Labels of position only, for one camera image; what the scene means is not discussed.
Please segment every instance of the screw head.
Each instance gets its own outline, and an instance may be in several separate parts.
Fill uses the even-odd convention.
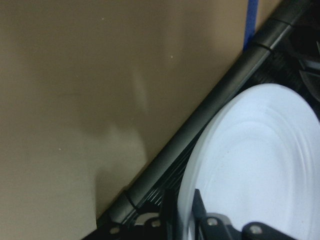
[[[120,232],[120,227],[119,226],[114,226],[112,228],[110,228],[109,233],[110,234],[118,234]]]
[[[252,225],[249,230],[252,234],[262,234],[263,232],[261,227],[258,225]]]
[[[218,220],[214,217],[209,217],[206,222],[208,223],[209,226],[217,226],[218,225]]]
[[[159,219],[155,219],[155,220],[153,220],[153,221],[151,222],[151,226],[152,226],[153,228],[158,228],[158,227],[161,226],[161,221],[160,221]]]

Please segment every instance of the brown cardboard surface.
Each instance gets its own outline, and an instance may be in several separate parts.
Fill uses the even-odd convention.
[[[263,22],[279,1],[260,1]],[[76,240],[240,54],[247,1],[2,1],[0,238]]]

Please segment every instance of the paper plate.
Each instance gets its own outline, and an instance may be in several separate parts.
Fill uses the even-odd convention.
[[[320,124],[305,100],[277,84],[251,87],[209,123],[186,166],[180,239],[189,232],[195,188],[208,213],[241,231],[265,223],[299,240],[320,236]]]

